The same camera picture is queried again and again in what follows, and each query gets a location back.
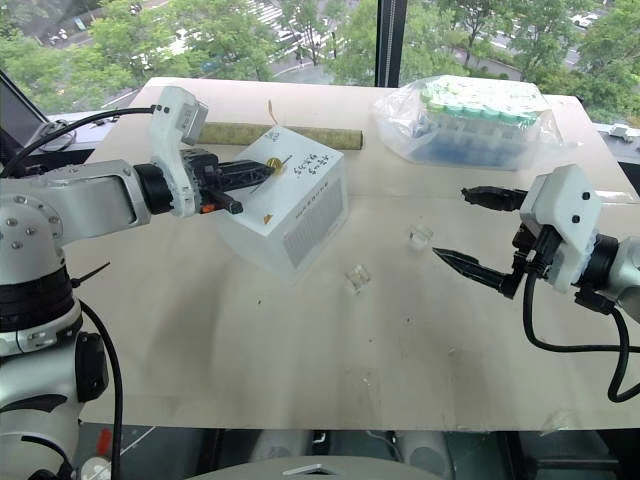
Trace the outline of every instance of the small gold object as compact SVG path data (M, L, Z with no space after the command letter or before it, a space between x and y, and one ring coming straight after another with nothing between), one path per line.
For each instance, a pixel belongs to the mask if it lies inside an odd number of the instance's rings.
M271 157L269 160L267 160L267 167L273 168L275 170L273 172L275 175L280 175L282 173L284 164L279 158Z

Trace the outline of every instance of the table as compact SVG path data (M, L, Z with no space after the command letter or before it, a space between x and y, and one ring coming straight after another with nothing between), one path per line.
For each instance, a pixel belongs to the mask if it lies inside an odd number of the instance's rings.
M347 222L293 286L238 258L206 216L162 215L144 228L68 247L72 274L112 262L77 293L112 333L126 423L552 430L640 422L640 400L613 405L606 398L615 355L537 350L522 332L521 291L509 301L464 279L429 249L409 246L410 226L423 224L433 230L434 246L508 269L517 215L469 206L450 190L512 181L525 187L535 172L417 168L395 158L377 143L364 111L380 94L375 89L154 79L135 104L153 103L162 83L181 84L210 102L209 121L266 121L260 91L285 124L322 125L329 118L325 104L340 104L344 113L334 114L332 125L366 126L366 148L348 155ZM298 108L279 107L285 97ZM311 99L308 109L303 97ZM148 141L137 132L147 121L119 120L92 160L146 161ZM599 144L587 133L588 152L597 153ZM215 148L223 158L237 150ZM589 158L582 165L599 188L637 200L617 167ZM601 231L640 234L640 206L629 202L605 205ZM360 295L345 279L356 264L371 275ZM536 289L534 316L548 341L616 341L610 318L546 284ZM632 338L639 328L629 322ZM629 371L637 379L640 362L632 359ZM111 388L82 416L110 422Z

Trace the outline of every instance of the plastic bag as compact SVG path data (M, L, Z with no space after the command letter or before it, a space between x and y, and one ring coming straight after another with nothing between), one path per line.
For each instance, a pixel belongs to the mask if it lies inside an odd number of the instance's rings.
M417 163L516 170L565 150L551 107L532 83L425 78L379 99L374 115L382 141Z

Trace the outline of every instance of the car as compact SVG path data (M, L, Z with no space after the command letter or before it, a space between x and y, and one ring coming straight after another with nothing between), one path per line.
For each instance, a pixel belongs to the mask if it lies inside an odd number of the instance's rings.
M577 27L589 28L591 24L599 18L595 13L588 13L587 15L574 15L570 20Z

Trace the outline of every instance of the window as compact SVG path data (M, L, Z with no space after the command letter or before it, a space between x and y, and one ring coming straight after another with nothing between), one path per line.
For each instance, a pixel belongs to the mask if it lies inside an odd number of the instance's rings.
M594 122L640 126L637 0L408 0L400 84L440 74L575 95Z
M0 69L47 114L126 106L154 76L373 85L376 12L376 0L0 0Z

